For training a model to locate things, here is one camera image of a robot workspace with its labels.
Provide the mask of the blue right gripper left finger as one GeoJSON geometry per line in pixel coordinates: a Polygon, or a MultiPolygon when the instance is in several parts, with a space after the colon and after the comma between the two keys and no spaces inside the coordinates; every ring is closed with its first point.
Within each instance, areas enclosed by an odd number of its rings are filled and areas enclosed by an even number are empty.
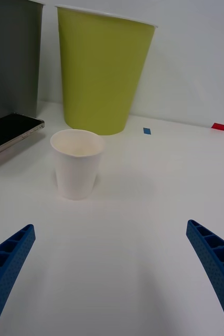
{"type": "Polygon", "coordinates": [[[29,224],[0,244],[0,316],[35,239],[29,224]]]}

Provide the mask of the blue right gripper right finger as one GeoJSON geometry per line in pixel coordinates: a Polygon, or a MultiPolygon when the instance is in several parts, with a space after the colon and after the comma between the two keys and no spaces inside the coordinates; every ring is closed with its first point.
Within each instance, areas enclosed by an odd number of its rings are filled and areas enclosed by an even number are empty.
{"type": "Polygon", "coordinates": [[[186,236],[224,311],[224,240],[192,219],[187,223],[186,236]]]}

